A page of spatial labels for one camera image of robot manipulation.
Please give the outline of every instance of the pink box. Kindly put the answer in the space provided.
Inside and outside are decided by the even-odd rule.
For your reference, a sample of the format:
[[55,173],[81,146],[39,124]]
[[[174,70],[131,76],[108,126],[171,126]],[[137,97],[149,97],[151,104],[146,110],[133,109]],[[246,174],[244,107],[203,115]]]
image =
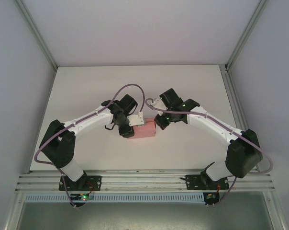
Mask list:
[[144,126],[133,126],[135,135],[129,139],[155,137],[156,124],[154,118],[145,119]]

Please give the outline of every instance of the white tabletop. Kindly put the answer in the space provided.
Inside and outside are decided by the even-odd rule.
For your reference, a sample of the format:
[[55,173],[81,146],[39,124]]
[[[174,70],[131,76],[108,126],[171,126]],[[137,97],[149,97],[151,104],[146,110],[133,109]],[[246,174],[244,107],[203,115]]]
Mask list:
[[[61,67],[58,69],[47,105],[36,150],[50,124],[66,122],[96,109],[122,86],[139,84],[146,97],[157,97],[173,88],[184,100],[191,98],[209,113],[235,127],[233,114],[218,65]],[[139,104],[138,88],[126,93]],[[144,117],[157,113],[145,106]],[[99,127],[83,136],[75,146],[75,160],[84,170],[201,169],[225,159],[226,150],[214,138],[183,122],[164,131],[156,127],[153,138],[125,139],[118,129]],[[40,160],[48,160],[40,153]],[[32,162],[31,170],[54,170]]]

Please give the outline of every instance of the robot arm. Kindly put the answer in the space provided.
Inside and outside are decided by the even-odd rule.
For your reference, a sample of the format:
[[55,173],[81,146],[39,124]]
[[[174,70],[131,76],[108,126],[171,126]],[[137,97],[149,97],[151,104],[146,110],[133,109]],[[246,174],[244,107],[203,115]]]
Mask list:
[[96,110],[78,119],[64,123],[58,120],[51,122],[40,144],[41,147],[58,131],[70,127],[58,137],[51,140],[51,142],[43,148],[42,152],[53,165],[65,173],[79,189],[85,184],[87,175],[73,158],[76,139],[96,127],[106,126],[110,123],[114,123],[119,127],[120,136],[129,138],[134,136],[134,125],[143,125],[145,123],[142,112],[139,112],[140,115],[128,116],[131,110],[137,106],[137,102],[128,94],[120,101],[114,101],[108,108],[105,108],[109,102],[110,101],[103,102]]
[[254,131],[248,129],[243,132],[229,126],[209,114],[194,100],[188,99],[184,102],[173,89],[161,94],[160,98],[155,99],[150,105],[151,108],[160,109],[155,117],[155,122],[162,130],[172,122],[183,121],[208,132],[227,150],[225,160],[212,162],[201,172],[201,180],[207,186],[211,181],[218,181],[227,176],[243,178],[263,158],[258,150],[233,135],[241,135],[259,146]]

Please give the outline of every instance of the gray wall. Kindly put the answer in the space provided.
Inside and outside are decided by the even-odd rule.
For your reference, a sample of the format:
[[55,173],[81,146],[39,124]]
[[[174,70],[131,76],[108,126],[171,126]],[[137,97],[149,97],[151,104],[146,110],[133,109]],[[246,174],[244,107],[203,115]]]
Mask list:
[[272,156],[289,224],[289,0],[269,1],[232,75],[250,128]]
[[31,161],[54,73],[12,0],[0,0],[0,229]]

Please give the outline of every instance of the white wall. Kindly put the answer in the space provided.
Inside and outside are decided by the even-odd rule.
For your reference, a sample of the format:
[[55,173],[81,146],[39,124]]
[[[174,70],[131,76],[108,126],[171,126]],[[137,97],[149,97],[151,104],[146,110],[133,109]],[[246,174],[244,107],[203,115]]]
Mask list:
[[232,74],[248,125],[274,160],[289,224],[289,0],[269,1]]
[[24,0],[58,66],[224,64],[258,0]]
[[12,0],[0,0],[0,229],[31,161],[53,71]]

